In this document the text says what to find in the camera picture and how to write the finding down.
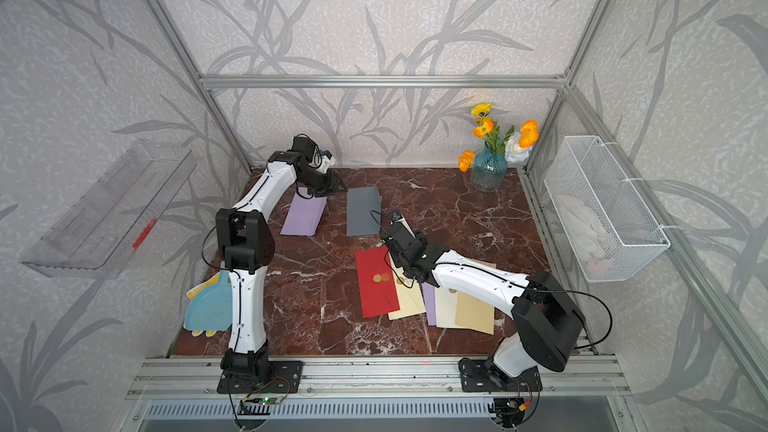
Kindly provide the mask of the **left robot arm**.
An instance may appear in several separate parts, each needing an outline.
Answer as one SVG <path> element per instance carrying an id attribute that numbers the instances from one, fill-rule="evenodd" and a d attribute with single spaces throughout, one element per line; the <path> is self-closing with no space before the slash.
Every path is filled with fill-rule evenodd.
<path id="1" fill-rule="evenodd" d="M 293 186 L 306 188 L 304 199 L 342 189 L 333 164 L 330 152 L 321 150 L 308 135 L 296 135 L 288 150 L 269 157 L 262 175 L 242 199 L 217 212 L 214 231 L 232 291 L 231 335 L 221 362 L 225 375 L 259 382 L 271 379 L 263 301 L 276 244 L 268 220 Z"/>

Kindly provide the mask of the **lilac envelope with gold seal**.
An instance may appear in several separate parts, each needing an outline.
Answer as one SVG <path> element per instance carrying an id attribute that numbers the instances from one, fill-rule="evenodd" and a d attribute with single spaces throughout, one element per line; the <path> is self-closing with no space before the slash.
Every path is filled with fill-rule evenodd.
<path id="1" fill-rule="evenodd" d="M 311 237 L 316 233 L 327 204 L 326 197 L 310 196 L 306 187 L 295 192 L 281 234 Z"/>

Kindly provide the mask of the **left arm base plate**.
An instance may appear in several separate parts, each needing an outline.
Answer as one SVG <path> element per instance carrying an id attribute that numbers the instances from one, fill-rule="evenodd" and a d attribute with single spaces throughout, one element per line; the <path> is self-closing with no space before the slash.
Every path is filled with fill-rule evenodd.
<path id="1" fill-rule="evenodd" d="M 253 366 L 231 365 L 222 370 L 216 392 L 218 394 L 298 392 L 304 363 L 279 360 Z"/>

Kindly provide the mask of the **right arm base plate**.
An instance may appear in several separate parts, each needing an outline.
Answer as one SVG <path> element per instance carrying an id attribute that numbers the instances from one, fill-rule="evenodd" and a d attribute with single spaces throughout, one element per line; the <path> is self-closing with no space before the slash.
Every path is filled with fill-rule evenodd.
<path id="1" fill-rule="evenodd" d="M 458 370 L 463 392 L 541 392 L 543 389 L 537 366 L 512 377 L 488 360 L 462 358 Z"/>

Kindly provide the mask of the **grey envelope with gold seal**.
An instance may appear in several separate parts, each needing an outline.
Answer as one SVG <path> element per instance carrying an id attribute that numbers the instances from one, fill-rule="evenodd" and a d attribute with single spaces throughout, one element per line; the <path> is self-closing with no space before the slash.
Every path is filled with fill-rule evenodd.
<path id="1" fill-rule="evenodd" d="M 381 196 L 376 186 L 350 188 L 347 192 L 347 235 L 377 235 Z"/>

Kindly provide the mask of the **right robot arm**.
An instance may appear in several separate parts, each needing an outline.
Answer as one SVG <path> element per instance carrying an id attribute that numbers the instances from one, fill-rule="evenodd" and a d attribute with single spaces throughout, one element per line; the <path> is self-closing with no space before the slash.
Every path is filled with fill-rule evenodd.
<path id="1" fill-rule="evenodd" d="M 403 219 L 382 226 L 380 238 L 406 278 L 464 293 L 514 321 L 516 333 L 490 353 L 489 371 L 510 379 L 535 367 L 564 371 L 585 327 L 585 316 L 572 299 L 575 290 L 565 289 L 548 272 L 507 272 L 430 243 Z"/>

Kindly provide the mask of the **red envelope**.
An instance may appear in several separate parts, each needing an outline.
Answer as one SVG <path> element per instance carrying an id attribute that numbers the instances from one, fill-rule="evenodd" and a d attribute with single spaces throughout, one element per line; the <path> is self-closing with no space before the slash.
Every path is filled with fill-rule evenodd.
<path id="1" fill-rule="evenodd" d="M 385 246 L 355 254 L 357 277 L 364 318 L 389 314 L 400 309 L 396 281 Z"/>

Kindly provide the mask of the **pale yellow envelope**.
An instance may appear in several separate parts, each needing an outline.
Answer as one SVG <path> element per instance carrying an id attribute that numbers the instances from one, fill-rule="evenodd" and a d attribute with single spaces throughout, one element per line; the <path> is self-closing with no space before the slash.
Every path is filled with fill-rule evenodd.
<path id="1" fill-rule="evenodd" d="M 399 309 L 389 312 L 388 318 L 396 320 L 424 314 L 426 306 L 420 284 L 413 279 L 408 279 L 401 268 L 395 267 L 390 255 L 387 255 L 387 263 L 393 269 L 395 290 L 399 304 Z"/>

